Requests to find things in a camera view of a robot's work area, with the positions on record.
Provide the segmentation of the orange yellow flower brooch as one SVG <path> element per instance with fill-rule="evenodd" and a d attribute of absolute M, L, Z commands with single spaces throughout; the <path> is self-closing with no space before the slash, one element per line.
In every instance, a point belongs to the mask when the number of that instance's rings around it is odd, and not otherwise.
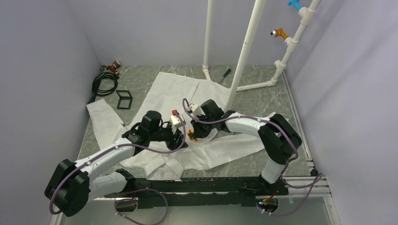
<path fill-rule="evenodd" d="M 198 141 L 197 134 L 195 133 L 195 131 L 193 129 L 188 130 L 187 135 L 191 141 L 193 141 L 193 142 Z"/>

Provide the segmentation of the white button shirt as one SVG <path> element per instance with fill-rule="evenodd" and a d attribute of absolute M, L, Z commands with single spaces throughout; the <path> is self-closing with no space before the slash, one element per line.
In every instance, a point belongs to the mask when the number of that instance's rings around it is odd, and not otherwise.
<path fill-rule="evenodd" d="M 173 110 L 188 119 L 182 107 L 184 98 L 190 103 L 199 104 L 212 99 L 224 108 L 229 94 L 229 89 L 209 80 L 159 72 L 133 118 L 133 123 L 140 122 L 149 110 L 159 112 L 164 121 L 169 120 Z M 87 109 L 101 150 L 107 149 L 130 129 L 103 99 L 89 104 Z M 169 152 L 166 142 L 151 142 L 148 150 L 122 160 L 119 164 L 129 169 L 142 170 L 149 180 L 177 180 L 186 170 L 208 170 L 264 148 L 259 138 L 248 134 L 219 138 L 216 138 L 216 134 L 217 131 L 213 129 L 208 137 L 198 142 L 189 140 L 187 147 L 181 147 L 181 130 L 168 127 L 165 135 L 172 140 L 173 153 Z"/>

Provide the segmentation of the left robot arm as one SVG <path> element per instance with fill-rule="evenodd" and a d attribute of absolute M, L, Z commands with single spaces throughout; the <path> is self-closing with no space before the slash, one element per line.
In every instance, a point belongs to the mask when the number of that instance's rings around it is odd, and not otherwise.
<path fill-rule="evenodd" d="M 169 121 L 164 122 L 157 111 L 148 111 L 141 122 L 122 134 L 109 147 L 91 156 L 72 162 L 61 161 L 46 189 L 45 196 L 50 200 L 49 210 L 53 215 L 63 213 L 66 216 L 77 214 L 89 201 L 112 193 L 124 197 L 144 188 L 144 182 L 124 169 L 103 176 L 108 168 L 133 157 L 149 148 L 152 142 L 164 142 L 167 150 L 158 150 L 160 154 L 173 153 L 187 147 L 185 142 L 186 122 L 176 110 L 172 111 Z"/>

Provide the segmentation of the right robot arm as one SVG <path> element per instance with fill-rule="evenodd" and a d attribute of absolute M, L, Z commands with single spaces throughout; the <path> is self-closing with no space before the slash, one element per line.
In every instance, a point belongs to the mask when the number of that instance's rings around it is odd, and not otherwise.
<path fill-rule="evenodd" d="M 242 133 L 259 138 L 268 154 L 268 161 L 260 174 L 259 190 L 269 195 L 276 190 L 277 182 L 289 163 L 298 158 L 302 139 L 290 123 L 280 114 L 271 117 L 254 117 L 236 111 L 223 111 L 209 99 L 201 105 L 182 100 L 183 109 L 191 118 L 191 139 L 205 138 L 216 129 L 226 133 Z"/>

